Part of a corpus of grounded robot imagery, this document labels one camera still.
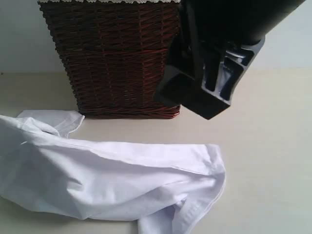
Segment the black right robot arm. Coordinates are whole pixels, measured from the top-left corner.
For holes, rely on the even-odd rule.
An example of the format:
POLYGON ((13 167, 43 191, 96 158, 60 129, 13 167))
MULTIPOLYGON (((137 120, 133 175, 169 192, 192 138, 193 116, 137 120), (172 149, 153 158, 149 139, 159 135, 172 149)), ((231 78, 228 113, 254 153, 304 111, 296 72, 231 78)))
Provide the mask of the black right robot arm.
POLYGON ((183 24, 198 41, 233 41, 255 45, 289 14, 301 0, 183 0, 183 24))

